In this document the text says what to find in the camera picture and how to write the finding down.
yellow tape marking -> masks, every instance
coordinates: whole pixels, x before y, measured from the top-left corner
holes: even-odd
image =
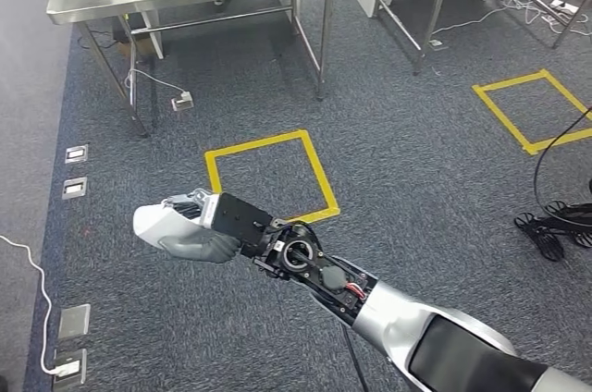
[[[262,140],[244,142],[242,144],[232,145],[230,147],[225,147],[224,149],[205,152],[205,162],[206,166],[208,167],[208,173],[211,184],[211,189],[215,193],[220,193],[222,191],[222,184],[220,182],[220,174],[217,171],[216,158],[292,140],[302,141],[302,144],[304,147],[304,151],[309,157],[310,166],[312,166],[315,177],[319,184],[320,191],[322,193],[322,196],[327,203],[327,208],[319,210],[318,212],[313,212],[311,214],[304,214],[301,216],[290,218],[290,221],[299,220],[305,221],[307,223],[313,223],[315,221],[319,221],[321,219],[326,219],[330,218],[331,216],[340,214],[341,211],[338,206],[338,200],[335,199],[335,195],[328,184],[327,175],[325,175],[325,170],[322,169],[322,165],[321,165],[319,156],[316,154],[316,151],[315,151],[314,146],[313,145],[313,142],[309,135],[309,132],[302,129],[295,130],[290,133],[283,133],[282,135],[272,136],[270,138],[264,138]]]
[[[562,83],[559,82],[558,80],[556,80],[553,75],[551,75],[547,70],[545,70],[544,68],[544,69],[541,70],[541,73],[544,78],[546,78],[547,80],[550,82],[550,84],[553,85],[553,87],[555,87],[556,89],[559,90],[561,94],[565,96],[566,99],[567,99],[568,101],[574,104],[580,112],[584,113],[584,112],[586,112],[587,110],[587,108],[585,105],[582,104],[579,99],[578,99],[575,96],[574,96],[573,94],[572,94],[569,90],[563,87],[563,85]],[[590,121],[592,121],[592,113],[587,114],[587,118],[590,119]]]
[[[492,98],[487,96],[483,87],[479,87],[478,85],[473,85],[473,90],[475,91],[482,101],[486,103],[489,110],[494,112],[494,115],[498,116],[498,119],[500,120],[502,124],[504,125],[507,129],[510,130],[518,142],[520,142],[524,150],[530,154],[536,154],[537,151],[532,148],[532,144],[524,137],[517,127],[516,127],[512,121],[510,121],[507,116],[506,116],[504,112],[500,110],[499,107],[495,105]]]
[[[489,84],[484,86],[473,85],[473,90],[475,93],[476,93],[479,98],[481,98],[482,101],[486,103],[486,105],[487,105],[487,107],[489,107],[489,110],[491,110],[495,116],[497,116],[498,119],[500,120],[500,122],[501,122],[507,129],[510,130],[510,132],[512,133],[516,140],[518,140],[518,142],[520,142],[525,151],[529,154],[537,154],[540,151],[546,149],[547,147],[549,147],[549,145],[552,143],[555,138],[550,138],[549,140],[538,141],[538,142],[530,142],[527,140],[524,135],[523,135],[521,131],[520,131],[517,127],[516,127],[507,116],[506,116],[504,112],[502,112],[499,107],[495,105],[495,103],[494,103],[486,93],[486,92],[491,92],[495,90],[505,89],[514,85],[524,84],[526,82],[531,82],[533,80],[547,80],[548,82],[550,83],[550,85],[557,89],[558,92],[563,94],[564,97],[566,97],[566,99],[575,105],[580,112],[584,113],[587,110],[579,99],[572,94],[569,90],[566,89],[563,84],[555,79],[548,70],[546,70],[544,68],[538,71],[536,73],[532,73],[530,75],[526,75],[526,76],[520,76],[518,78],[512,78],[510,80],[502,80],[501,82],[495,82],[493,84]],[[592,120],[592,114],[588,114],[587,118]],[[553,144],[553,146],[555,147],[556,145],[566,144],[568,142],[583,140],[584,138],[590,138],[590,137],[592,137],[592,129],[582,129],[582,130],[575,131],[573,133],[568,133],[566,135],[564,135],[561,139]]]
[[[544,78],[544,75],[543,75],[540,71],[538,71],[536,73],[532,73],[532,75],[519,76],[518,78],[512,78],[510,80],[502,80],[501,82],[484,85],[483,87],[481,87],[481,89],[483,89],[484,92],[490,92],[492,90],[501,90],[501,89],[505,89],[507,87],[513,87],[514,85],[524,84],[526,82],[531,82],[532,80],[540,80],[542,78]]]

blue carpet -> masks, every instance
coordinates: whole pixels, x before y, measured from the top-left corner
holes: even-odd
[[[316,44],[321,2],[303,2],[303,21]],[[399,4],[418,27],[430,0]],[[446,0],[439,25],[489,8]],[[439,38],[449,49],[430,54],[415,78],[385,29],[388,22],[365,18],[355,0],[336,0],[322,103],[315,100],[310,66],[283,15],[177,32],[165,39],[165,61],[143,68],[191,91],[196,107],[174,113],[174,92],[141,80],[139,109],[152,133],[146,140],[134,137],[94,58],[73,43],[42,262],[60,307],[89,302],[92,309],[88,336],[60,350],[88,349],[88,381],[80,391],[359,388],[336,322],[301,289],[245,260],[170,260],[131,227],[137,206],[208,187],[205,151],[306,129],[341,209],[315,225],[325,250],[422,300],[473,314],[525,357],[592,381],[592,253],[568,245],[565,262],[549,263],[513,227],[516,214],[535,210],[536,158],[471,90],[544,67],[592,102],[588,40],[569,37],[553,52],[546,24],[525,28],[522,17],[502,12],[443,32]],[[124,61],[109,55],[123,77]],[[508,116],[524,124],[519,128],[541,124],[538,104],[530,114],[532,105],[513,105],[521,97],[516,90],[504,101]],[[545,92],[541,104],[550,107],[555,98],[561,96]],[[558,122],[578,114],[559,111]],[[90,143],[89,161],[63,164],[66,147],[84,142]],[[543,196],[589,198],[587,147],[583,140],[550,153]],[[322,202],[298,145],[223,158],[220,168],[223,187],[272,213],[300,214]],[[81,175],[88,177],[86,197],[60,200],[64,178]],[[49,390],[37,367],[43,310],[35,309],[26,391]],[[54,313],[52,349],[57,320]],[[386,361],[359,338],[355,345],[371,390],[405,390]]]

power plug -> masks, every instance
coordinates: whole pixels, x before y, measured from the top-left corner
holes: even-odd
[[[56,355],[54,369],[54,392],[60,392],[74,385],[84,385],[87,378],[87,350]]]
[[[550,3],[550,7],[560,13],[565,13],[569,16],[575,16],[576,13],[578,13],[578,10],[579,10],[578,6],[573,6],[572,4],[568,4],[567,2],[563,2],[561,0],[553,0]]]
[[[182,92],[179,98],[171,99],[172,109],[175,112],[182,112],[183,110],[188,110],[193,108],[193,98],[191,97],[190,92]]]

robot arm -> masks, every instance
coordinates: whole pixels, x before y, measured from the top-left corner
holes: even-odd
[[[430,306],[323,251],[309,225],[273,218],[227,193],[196,190],[144,206],[134,232],[180,258],[224,263],[237,252],[267,275],[304,285],[421,392],[592,392],[560,371],[517,358],[495,330]],[[217,234],[205,239],[205,232]]]

black arm panel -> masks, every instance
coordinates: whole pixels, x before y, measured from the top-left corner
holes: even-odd
[[[547,368],[492,348],[437,316],[419,342],[409,371],[434,392],[531,392]]]

